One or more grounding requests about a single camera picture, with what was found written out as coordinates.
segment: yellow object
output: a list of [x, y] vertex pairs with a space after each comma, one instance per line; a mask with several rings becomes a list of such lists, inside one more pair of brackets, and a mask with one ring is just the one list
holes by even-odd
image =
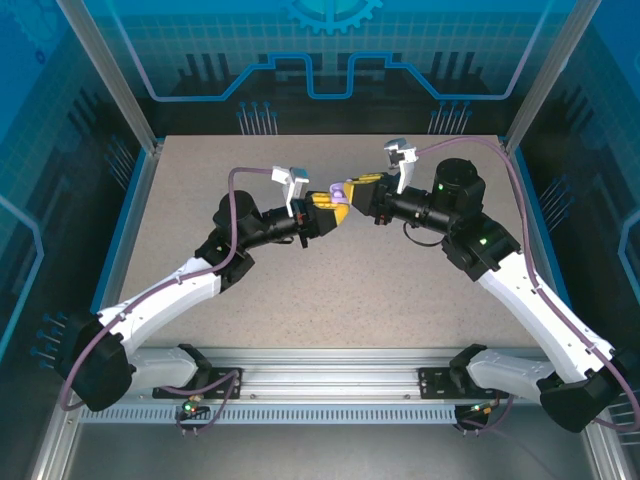
[[366, 185], [368, 183], [377, 182], [383, 177], [382, 173], [367, 173], [353, 180], [344, 183], [344, 193], [349, 199], [349, 203], [353, 201], [353, 191], [356, 185]]
[[345, 203], [332, 203], [331, 195], [328, 193], [314, 193], [311, 195], [311, 199], [317, 208], [333, 210], [333, 214], [336, 216], [336, 225], [340, 225], [349, 214], [349, 205]]

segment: enclosure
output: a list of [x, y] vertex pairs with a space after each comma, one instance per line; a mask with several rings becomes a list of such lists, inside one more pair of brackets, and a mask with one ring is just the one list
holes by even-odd
[[[199, 438], [150, 391], [63, 412], [53, 371], [70, 313], [193, 255], [232, 168], [302, 167], [326, 191], [387, 169], [398, 137], [506, 152], [541, 277], [616, 349], [640, 348], [637, 18], [633, 0], [0, 0], [2, 478], [637, 478], [636, 432], [572, 434], [525, 400], [503, 427], [516, 441], [429, 417], [460, 402], [421, 398], [417, 369], [473, 343], [544, 352], [439, 248], [354, 209], [307, 249], [255, 250], [242, 282], [145, 343], [243, 369]], [[450, 157], [474, 163], [485, 211], [522, 242], [485, 146], [419, 156], [412, 185]], [[237, 184], [283, 204], [268, 179]], [[632, 417], [621, 396], [601, 418]]]

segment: blue graphic design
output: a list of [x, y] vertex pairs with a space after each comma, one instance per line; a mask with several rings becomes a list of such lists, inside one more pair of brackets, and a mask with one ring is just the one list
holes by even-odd
[[20, 314], [22, 313], [24, 304], [26, 303], [27, 297], [31, 292], [33, 282], [35, 282], [36, 280], [38, 270], [40, 270], [40, 265], [42, 264], [42, 260], [44, 259], [44, 247], [42, 245], [42, 235], [40, 234], [40, 227], [28, 214], [17, 208], [4, 195], [0, 195], [0, 205], [6, 208], [23, 225], [31, 230], [31, 233], [33, 234], [33, 243], [35, 244], [37, 253], [36, 258], [31, 265], [31, 269], [29, 270], [29, 276], [24, 282], [24, 286], [20, 291], [18, 301], [13, 307], [13, 311], [11, 312], [11, 316], [9, 317], [7, 327], [5, 328], [4, 333], [2, 334], [2, 338], [0, 339], [0, 362], [2, 362], [2, 358], [7, 351], [7, 346], [9, 345], [9, 340], [11, 340], [13, 331], [16, 329], [16, 325], [18, 324], [18, 319], [20, 318]]
[[311, 27], [313, 33], [321, 31], [333, 35], [349, 27], [360, 28], [360, 21], [373, 18], [373, 9], [381, 7], [380, 0], [286, 0], [284, 8], [289, 20], [298, 20], [301, 28]]
[[306, 87], [307, 93], [310, 98], [314, 100], [346, 100], [351, 98], [354, 92], [354, 82], [356, 77], [355, 65], [356, 61], [359, 59], [382, 59], [384, 60], [384, 68], [387, 69], [396, 69], [396, 70], [406, 70], [409, 74], [411, 74], [416, 81], [427, 91], [429, 94], [433, 96], [436, 100], [494, 100], [500, 101], [507, 99], [513, 92], [518, 79], [520, 78], [520, 74], [524, 69], [525, 63], [531, 54], [533, 46], [540, 35], [540, 31], [545, 24], [545, 21], [552, 9], [555, 0], [550, 0], [544, 11], [541, 13], [540, 18], [536, 24], [536, 27], [527, 42], [527, 46], [520, 57], [518, 65], [513, 73], [513, 76], [505, 90], [502, 94], [445, 94], [438, 92], [435, 87], [427, 80], [422, 73], [416, 68], [413, 63], [410, 62], [399, 62], [393, 60], [393, 52], [390, 51], [362, 51], [356, 52], [350, 55], [347, 64], [347, 72], [346, 72], [346, 90], [343, 93], [317, 93], [314, 86], [314, 77], [313, 77], [313, 62], [309, 54], [304, 52], [286, 52], [286, 53], [269, 53], [267, 54], [267, 62], [266, 63], [258, 63], [258, 64], [250, 64], [247, 66], [242, 73], [227, 87], [227, 89], [220, 95], [186, 95], [186, 96], [160, 96], [155, 92], [153, 85], [151, 84], [151, 80], [147, 75], [140, 57], [138, 56], [133, 43], [131, 42], [131, 38], [127, 34], [124, 25], [118, 14], [115, 11], [114, 5], [111, 3], [111, 14], [115, 21], [115, 24], [118, 28], [118, 31], [122, 35], [122, 39], [129, 50], [129, 53], [133, 59], [133, 62], [142, 78], [142, 81], [149, 93], [149, 96], [157, 102], [223, 102], [226, 101], [239, 87], [242, 83], [255, 71], [262, 70], [277, 70], [276, 62], [278, 60], [302, 60], [305, 63], [305, 74], [306, 74]]
[[0, 0], [0, 13], [13, 14], [22, 32], [36, 47], [56, 38], [57, 8], [54, 0]]
[[632, 213], [622, 224], [622, 231], [620, 232], [620, 244], [618, 245], [618, 257], [620, 258], [620, 262], [622, 263], [622, 268], [624, 268], [624, 273], [629, 279], [629, 283], [631, 284], [633, 293], [636, 295], [638, 302], [640, 302], [640, 283], [638, 282], [638, 277], [633, 271], [631, 262], [629, 262], [629, 259], [627, 258], [629, 232], [631, 231], [631, 227], [633, 227], [638, 222], [640, 222], [640, 209]]

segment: gear logo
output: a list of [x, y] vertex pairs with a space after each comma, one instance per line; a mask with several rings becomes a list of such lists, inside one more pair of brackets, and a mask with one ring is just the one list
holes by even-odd
[[55, 0], [0, 0], [0, 13], [10, 13], [30, 42], [42, 48], [58, 33]]
[[371, 20], [373, 9], [382, 7], [382, 1], [286, 0], [283, 7], [289, 12], [289, 20], [298, 20], [301, 28], [333, 35], [336, 30], [347, 33], [349, 27], [360, 28], [361, 20]]

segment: black mounting plate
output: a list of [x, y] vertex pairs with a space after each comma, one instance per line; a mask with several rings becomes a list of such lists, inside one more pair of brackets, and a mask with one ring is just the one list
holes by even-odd
[[[230, 400], [238, 400], [240, 398], [240, 390], [242, 388], [242, 369], [241, 368], [237, 368], [237, 367], [226, 367], [226, 368], [211, 368], [209, 370], [209, 380], [207, 381], [207, 385], [215, 382], [216, 380], [218, 380], [221, 377], [224, 377], [225, 375], [227, 375], [228, 373], [232, 372], [233, 370], [237, 370], [238, 371], [238, 377], [237, 377], [237, 385], [233, 387], [233, 391], [231, 392], [231, 396], [229, 397]], [[218, 387], [209, 390], [208, 392], [204, 393], [202, 396], [205, 399], [208, 400], [223, 400], [225, 394], [227, 393], [227, 390], [229, 389], [230, 386], [230, 382], [233, 381], [233, 377], [229, 378], [227, 381], [222, 382]], [[169, 393], [166, 390], [163, 390], [162, 388], [154, 388], [153, 389], [153, 394], [152, 394], [153, 398], [157, 398], [157, 399], [185, 399], [188, 398], [189, 395], [180, 395], [180, 394], [175, 394], [175, 393]]]
[[[496, 398], [498, 390], [483, 389], [473, 384], [460, 391], [451, 380], [449, 367], [430, 367], [418, 369], [418, 381], [420, 382], [420, 398], [422, 400], [492, 400]], [[499, 392], [500, 398], [509, 397], [508, 393]]]

